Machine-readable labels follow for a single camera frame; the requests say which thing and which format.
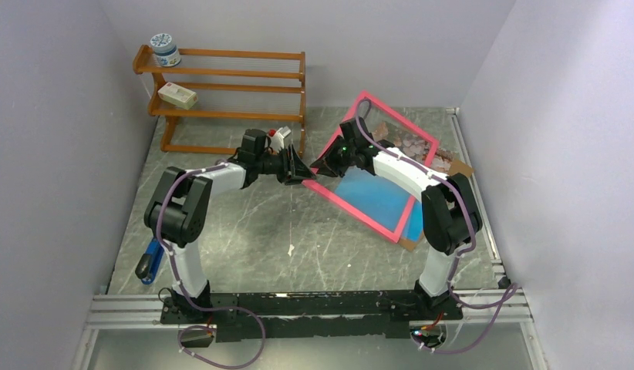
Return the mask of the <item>blue seascape photo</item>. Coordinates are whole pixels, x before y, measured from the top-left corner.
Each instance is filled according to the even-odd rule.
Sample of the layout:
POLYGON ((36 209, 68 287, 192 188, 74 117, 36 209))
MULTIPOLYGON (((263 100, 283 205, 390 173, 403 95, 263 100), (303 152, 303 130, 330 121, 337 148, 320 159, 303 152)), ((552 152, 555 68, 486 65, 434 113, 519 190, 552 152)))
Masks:
MULTIPOLYGON (((390 141, 413 160, 425 160, 430 151, 425 139, 385 121, 378 124, 372 135, 375 140, 390 141)), ((406 206, 413 201, 398 244, 411 251, 423 239, 421 206, 396 184, 352 167, 338 183, 335 194, 391 231, 399 226, 406 206)))

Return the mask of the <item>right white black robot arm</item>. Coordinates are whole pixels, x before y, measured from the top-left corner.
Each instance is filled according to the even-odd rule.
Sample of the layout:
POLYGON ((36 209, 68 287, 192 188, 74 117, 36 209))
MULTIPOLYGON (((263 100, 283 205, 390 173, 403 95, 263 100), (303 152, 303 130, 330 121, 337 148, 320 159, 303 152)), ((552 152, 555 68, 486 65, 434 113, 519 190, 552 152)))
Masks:
POLYGON ((344 177, 357 167, 382 177, 420 200, 423 234, 430 245, 426 263, 416 286, 416 314, 434 319, 452 298, 453 278, 462 256, 477 246, 482 217, 469 179, 462 173, 446 175, 404 154, 392 143, 375 141, 363 119, 341 123, 341 133, 311 167, 318 175, 344 177))

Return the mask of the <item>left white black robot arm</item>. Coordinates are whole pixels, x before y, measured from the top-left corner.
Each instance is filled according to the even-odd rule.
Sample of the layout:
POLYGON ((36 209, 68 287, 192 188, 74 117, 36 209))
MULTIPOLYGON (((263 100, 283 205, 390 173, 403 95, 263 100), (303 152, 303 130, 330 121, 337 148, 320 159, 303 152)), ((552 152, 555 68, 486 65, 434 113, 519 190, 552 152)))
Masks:
POLYGON ((213 166, 168 167, 150 198, 143 221, 168 256, 174 300, 181 303, 180 313, 192 324, 204 322, 212 309, 210 284, 196 245, 210 199, 245 189, 260 176, 273 176, 286 186, 315 179, 295 150, 289 127, 246 130, 234 154, 213 166))

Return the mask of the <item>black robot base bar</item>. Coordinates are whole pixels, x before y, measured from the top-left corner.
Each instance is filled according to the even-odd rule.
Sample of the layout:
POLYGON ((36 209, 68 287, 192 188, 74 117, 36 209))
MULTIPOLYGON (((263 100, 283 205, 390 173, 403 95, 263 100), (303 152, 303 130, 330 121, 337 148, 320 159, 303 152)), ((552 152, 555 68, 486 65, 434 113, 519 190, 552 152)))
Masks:
POLYGON ((164 325, 211 325, 219 342, 261 338, 382 335, 408 338, 431 322, 462 319, 452 298, 430 298, 420 288, 384 291, 211 293, 190 306, 180 294, 164 299, 164 325))

